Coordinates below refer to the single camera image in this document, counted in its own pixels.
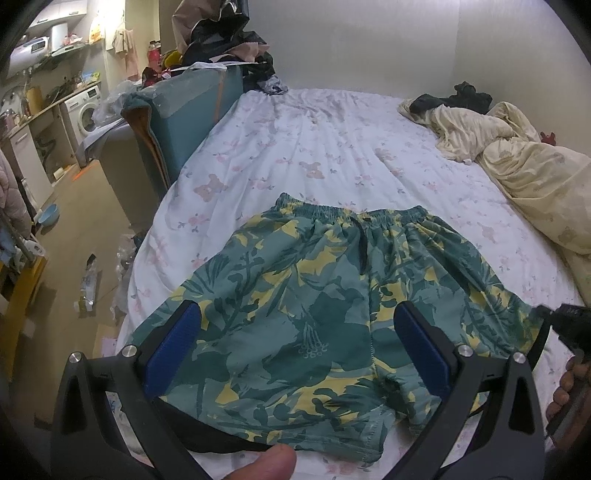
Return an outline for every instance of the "blue gripper pad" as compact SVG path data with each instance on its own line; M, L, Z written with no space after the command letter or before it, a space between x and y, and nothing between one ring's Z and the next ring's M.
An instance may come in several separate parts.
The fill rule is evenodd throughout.
M144 393L152 400L164 395L182 361L195 346L201 328L201 310L185 300L168 321L155 328L142 344L142 354L154 352L144 367Z
M433 327L410 301L396 306L394 329L431 395L445 401L452 391L455 367L453 344L441 329Z

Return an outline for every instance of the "red toy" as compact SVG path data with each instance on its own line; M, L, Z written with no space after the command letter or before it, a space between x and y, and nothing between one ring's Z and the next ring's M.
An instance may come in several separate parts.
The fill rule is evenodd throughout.
M556 135L552 132L549 136L546 135L544 132L540 132L540 136L542 137L542 143L548 143L553 147L556 146Z

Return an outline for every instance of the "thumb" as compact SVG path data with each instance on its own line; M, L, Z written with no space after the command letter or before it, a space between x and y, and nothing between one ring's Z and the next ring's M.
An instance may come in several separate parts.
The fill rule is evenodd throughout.
M250 465L230 473L224 480L289 480L296 469L296 452L279 443Z

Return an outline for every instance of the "black drawstring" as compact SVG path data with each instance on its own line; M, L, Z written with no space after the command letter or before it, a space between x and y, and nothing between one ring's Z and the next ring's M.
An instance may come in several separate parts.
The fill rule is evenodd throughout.
M359 272L364 275L368 266L368 238L365 235L365 230L356 219L351 217L351 221L359 229Z

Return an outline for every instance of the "metal screw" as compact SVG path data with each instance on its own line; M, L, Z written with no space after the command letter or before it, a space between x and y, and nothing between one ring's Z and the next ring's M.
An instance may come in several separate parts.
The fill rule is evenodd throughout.
M524 364L527 360L527 357L521 352L515 352L513 354L513 360L515 360L518 364Z
M460 345L457 348L457 353L459 353L461 356L469 357L469 356L472 356L474 354L474 350L472 350L467 345Z
M82 354L80 352L74 352L68 357L68 361L71 364L77 364L80 360L82 360Z
M135 345L124 346L121 350L121 354L127 358L135 356L136 353L138 353L138 348Z

